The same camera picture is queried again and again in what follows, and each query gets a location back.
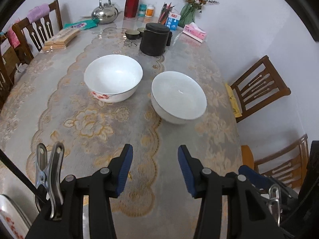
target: small black bowl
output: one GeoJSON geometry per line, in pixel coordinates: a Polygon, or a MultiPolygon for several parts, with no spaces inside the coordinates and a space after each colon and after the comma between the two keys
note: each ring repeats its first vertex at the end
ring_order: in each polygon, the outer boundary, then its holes
{"type": "Polygon", "coordinates": [[[139,38],[140,32],[134,29],[128,29],[125,31],[125,35],[128,39],[137,39],[139,38]]]}
{"type": "Polygon", "coordinates": [[[146,30],[146,28],[138,28],[138,31],[140,32],[140,37],[143,37],[144,30],[146,30]]]}

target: tissue box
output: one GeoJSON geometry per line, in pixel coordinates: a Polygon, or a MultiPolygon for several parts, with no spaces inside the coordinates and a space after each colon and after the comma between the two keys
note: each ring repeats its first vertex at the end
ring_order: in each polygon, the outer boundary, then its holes
{"type": "Polygon", "coordinates": [[[201,43],[206,37],[206,32],[198,28],[194,23],[185,25],[183,33],[187,34],[188,36],[191,36],[192,38],[198,40],[201,43]]]}
{"type": "Polygon", "coordinates": [[[165,26],[169,27],[170,30],[176,30],[180,18],[181,16],[179,14],[170,12],[165,26]]]}

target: teal cloth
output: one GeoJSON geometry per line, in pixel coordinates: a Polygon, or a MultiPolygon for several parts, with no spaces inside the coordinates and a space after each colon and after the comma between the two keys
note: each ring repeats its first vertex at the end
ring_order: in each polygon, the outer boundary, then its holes
{"type": "Polygon", "coordinates": [[[64,28],[79,28],[79,29],[88,29],[94,28],[97,26],[97,23],[94,20],[86,20],[76,23],[65,24],[64,28]]]}

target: pitcher lid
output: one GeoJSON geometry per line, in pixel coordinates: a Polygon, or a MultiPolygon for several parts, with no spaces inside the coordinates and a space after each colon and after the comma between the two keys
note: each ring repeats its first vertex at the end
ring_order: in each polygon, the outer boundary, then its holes
{"type": "Polygon", "coordinates": [[[170,32],[170,29],[168,27],[160,23],[147,23],[145,27],[147,30],[154,31],[157,33],[166,34],[170,32]]]}

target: white wall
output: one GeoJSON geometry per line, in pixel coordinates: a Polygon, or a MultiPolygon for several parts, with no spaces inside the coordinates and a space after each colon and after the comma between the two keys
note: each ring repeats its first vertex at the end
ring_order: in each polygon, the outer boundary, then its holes
{"type": "MultiPolygon", "coordinates": [[[[53,0],[26,0],[9,24],[24,18],[29,9],[53,0]]],[[[153,3],[155,14],[164,2],[180,11],[183,0],[141,0],[153,3]]],[[[319,91],[319,44],[284,0],[218,0],[197,14],[205,29],[213,59],[224,79],[231,83],[264,55],[268,55],[291,95],[281,98],[238,124],[242,144],[255,158],[287,146],[307,132],[309,141],[319,139],[316,99],[319,91]]],[[[124,7],[125,0],[112,0],[124,7]]],[[[63,23],[75,22],[98,6],[98,0],[59,0],[63,23]]]]}

